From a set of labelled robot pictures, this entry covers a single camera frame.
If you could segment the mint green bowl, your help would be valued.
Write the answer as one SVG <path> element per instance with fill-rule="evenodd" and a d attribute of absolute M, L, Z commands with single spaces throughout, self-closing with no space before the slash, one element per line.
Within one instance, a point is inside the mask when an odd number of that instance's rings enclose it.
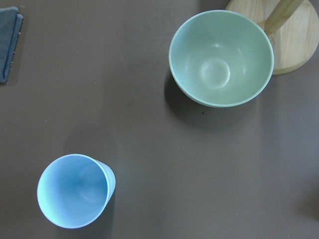
<path fill-rule="evenodd" d="M 168 53 L 180 90 L 208 107 L 242 105 L 267 86 L 274 53 L 263 29 L 228 10 L 199 13 L 174 34 Z"/>

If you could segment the light blue cup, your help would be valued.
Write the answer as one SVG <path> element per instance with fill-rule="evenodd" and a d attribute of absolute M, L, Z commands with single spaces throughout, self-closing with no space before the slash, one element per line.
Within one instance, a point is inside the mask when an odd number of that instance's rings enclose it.
<path fill-rule="evenodd" d="M 77 229 L 102 214 L 115 187 L 115 174 L 109 166 L 83 154 L 68 154 L 51 162 L 43 171 L 37 200 L 50 222 Z"/>

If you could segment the wooden cup stand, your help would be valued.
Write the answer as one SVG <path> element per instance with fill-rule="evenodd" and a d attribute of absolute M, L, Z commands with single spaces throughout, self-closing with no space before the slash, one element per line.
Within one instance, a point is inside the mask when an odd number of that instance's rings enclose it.
<path fill-rule="evenodd" d="M 319 17 L 308 0 L 232 0 L 226 8 L 265 31 L 274 52 L 274 75 L 300 68 L 317 49 Z"/>

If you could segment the folded grey cloth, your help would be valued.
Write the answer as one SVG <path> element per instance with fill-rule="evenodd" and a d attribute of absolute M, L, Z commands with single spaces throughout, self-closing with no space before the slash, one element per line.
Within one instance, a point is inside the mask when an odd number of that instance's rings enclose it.
<path fill-rule="evenodd" d="M 0 83 L 6 83 L 11 70 L 23 15 L 15 6 L 0 9 Z"/>

